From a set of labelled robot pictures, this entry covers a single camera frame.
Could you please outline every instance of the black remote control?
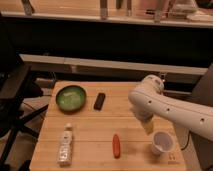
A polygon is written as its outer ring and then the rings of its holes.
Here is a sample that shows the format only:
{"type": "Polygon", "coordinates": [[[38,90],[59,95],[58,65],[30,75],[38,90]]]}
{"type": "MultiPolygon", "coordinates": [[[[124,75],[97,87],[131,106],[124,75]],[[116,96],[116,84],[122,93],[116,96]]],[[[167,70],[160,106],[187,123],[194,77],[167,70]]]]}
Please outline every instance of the black remote control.
{"type": "Polygon", "coordinates": [[[101,110],[105,97],[106,97],[106,95],[104,93],[98,93],[98,96],[97,96],[95,104],[94,104],[94,109],[101,110]]]}

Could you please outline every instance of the dark background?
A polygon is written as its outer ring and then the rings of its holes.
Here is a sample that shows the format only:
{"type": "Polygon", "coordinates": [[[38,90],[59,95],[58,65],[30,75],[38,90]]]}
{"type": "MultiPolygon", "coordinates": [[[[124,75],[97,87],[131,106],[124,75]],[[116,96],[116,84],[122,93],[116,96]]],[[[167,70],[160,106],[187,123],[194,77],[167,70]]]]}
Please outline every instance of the dark background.
{"type": "Polygon", "coordinates": [[[4,18],[18,53],[208,67],[213,29],[4,18]]]}

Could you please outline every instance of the floor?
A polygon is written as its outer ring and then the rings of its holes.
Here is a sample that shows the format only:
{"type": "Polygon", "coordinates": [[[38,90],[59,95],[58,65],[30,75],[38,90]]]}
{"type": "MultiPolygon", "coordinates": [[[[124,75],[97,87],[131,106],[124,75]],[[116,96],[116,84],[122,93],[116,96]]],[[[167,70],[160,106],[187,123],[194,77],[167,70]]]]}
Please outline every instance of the floor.
{"type": "MultiPolygon", "coordinates": [[[[44,97],[26,99],[24,101],[21,107],[25,111],[25,114],[30,113],[45,104],[48,104],[52,89],[44,88],[43,90],[45,94],[44,97]]],[[[45,113],[32,120],[28,126],[36,131],[39,131],[44,117],[45,113]]],[[[177,133],[180,147],[183,147],[187,142],[188,130],[178,125],[174,125],[174,127],[177,133]]],[[[6,139],[7,135],[0,139],[0,153],[3,149],[6,139]]],[[[35,145],[36,139],[26,134],[18,134],[7,160],[7,163],[10,163],[11,165],[11,171],[17,171],[24,161],[31,159],[35,145]]],[[[201,171],[191,139],[189,141],[189,146],[183,151],[183,155],[188,168],[187,171],[201,171]]]]}

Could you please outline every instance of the remote control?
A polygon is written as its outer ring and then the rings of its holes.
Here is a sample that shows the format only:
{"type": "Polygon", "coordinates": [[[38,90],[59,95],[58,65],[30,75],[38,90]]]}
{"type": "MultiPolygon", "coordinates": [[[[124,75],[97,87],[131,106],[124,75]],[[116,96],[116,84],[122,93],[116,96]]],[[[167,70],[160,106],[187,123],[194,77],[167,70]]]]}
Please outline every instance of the remote control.
{"type": "Polygon", "coordinates": [[[69,166],[72,155],[72,130],[71,125],[67,124],[65,131],[62,133],[60,147],[58,152],[58,164],[60,166],[69,166]]]}
{"type": "Polygon", "coordinates": [[[104,103],[104,99],[105,99],[105,94],[98,93],[98,96],[97,96],[95,104],[94,104],[94,109],[101,110],[103,103],[104,103]]]}

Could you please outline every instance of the chair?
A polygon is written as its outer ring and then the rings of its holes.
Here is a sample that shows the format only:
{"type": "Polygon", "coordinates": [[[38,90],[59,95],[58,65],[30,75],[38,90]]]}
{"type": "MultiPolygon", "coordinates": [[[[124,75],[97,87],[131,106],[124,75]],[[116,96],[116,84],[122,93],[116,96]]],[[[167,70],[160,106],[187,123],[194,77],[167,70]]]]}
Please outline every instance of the chair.
{"type": "Polygon", "coordinates": [[[5,29],[5,23],[0,13],[0,75],[4,80],[0,83],[0,138],[9,131],[9,137],[0,157],[0,170],[9,170],[5,161],[16,139],[18,132],[28,133],[38,138],[38,133],[25,126],[34,117],[47,109],[47,105],[21,117],[20,105],[25,97],[42,96],[43,92],[35,84],[35,78],[27,66],[13,49],[5,29]]]}

